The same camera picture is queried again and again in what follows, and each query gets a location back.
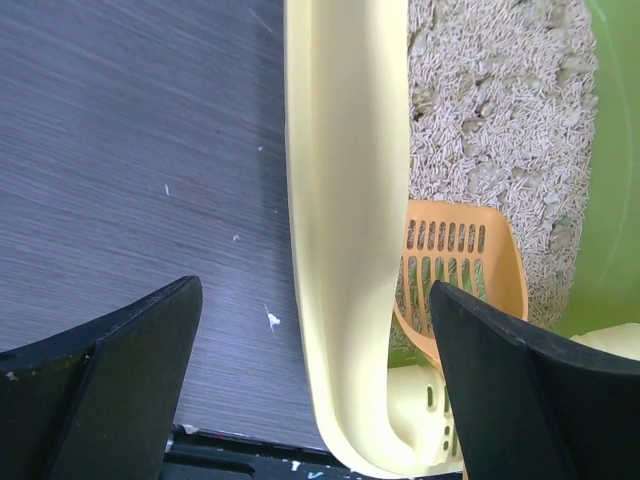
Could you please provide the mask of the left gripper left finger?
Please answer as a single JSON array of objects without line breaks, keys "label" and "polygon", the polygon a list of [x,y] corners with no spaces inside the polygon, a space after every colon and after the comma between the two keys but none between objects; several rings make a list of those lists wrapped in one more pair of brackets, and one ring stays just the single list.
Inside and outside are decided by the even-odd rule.
[{"label": "left gripper left finger", "polygon": [[2,478],[158,478],[202,305],[185,276],[2,352]]}]

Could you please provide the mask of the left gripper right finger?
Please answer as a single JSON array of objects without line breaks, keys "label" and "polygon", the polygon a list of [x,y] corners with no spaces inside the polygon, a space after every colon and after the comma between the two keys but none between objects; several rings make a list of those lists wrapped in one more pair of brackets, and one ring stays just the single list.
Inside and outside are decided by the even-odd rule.
[{"label": "left gripper right finger", "polygon": [[635,479],[639,327],[565,338],[437,282],[431,317],[473,479]]}]

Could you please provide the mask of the yellow green litter box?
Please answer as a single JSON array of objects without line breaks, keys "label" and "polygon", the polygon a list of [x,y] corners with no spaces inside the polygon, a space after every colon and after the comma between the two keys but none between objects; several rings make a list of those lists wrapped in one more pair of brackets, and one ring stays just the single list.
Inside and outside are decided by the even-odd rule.
[{"label": "yellow green litter box", "polygon": [[[593,1],[601,70],[576,281],[556,339],[639,360],[639,5]],[[379,479],[462,470],[442,376],[388,355],[408,212],[404,1],[284,5],[291,249],[316,423]]]}]

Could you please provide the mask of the orange litter scoop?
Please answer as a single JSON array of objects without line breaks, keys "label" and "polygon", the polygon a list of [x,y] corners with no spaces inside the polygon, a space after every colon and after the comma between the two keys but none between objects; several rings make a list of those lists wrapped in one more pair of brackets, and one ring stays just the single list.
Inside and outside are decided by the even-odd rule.
[{"label": "orange litter scoop", "polygon": [[528,317],[527,279],[507,218],[490,207],[411,200],[401,256],[402,300],[394,317],[405,337],[442,369],[428,297],[450,283],[520,319]]}]

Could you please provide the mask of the beige cat litter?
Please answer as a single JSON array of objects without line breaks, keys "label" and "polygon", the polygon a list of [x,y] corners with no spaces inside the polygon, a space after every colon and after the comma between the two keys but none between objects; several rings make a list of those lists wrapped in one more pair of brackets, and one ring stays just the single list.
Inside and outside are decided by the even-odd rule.
[{"label": "beige cat litter", "polygon": [[413,199],[499,210],[516,237],[530,320],[565,314],[588,200],[598,98],[582,1],[412,1]]}]

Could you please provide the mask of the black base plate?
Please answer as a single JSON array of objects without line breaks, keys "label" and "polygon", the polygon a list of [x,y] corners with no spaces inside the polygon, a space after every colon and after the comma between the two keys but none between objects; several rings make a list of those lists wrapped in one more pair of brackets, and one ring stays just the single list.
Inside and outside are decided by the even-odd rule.
[{"label": "black base plate", "polygon": [[176,425],[159,477],[170,479],[364,479],[329,452]]}]

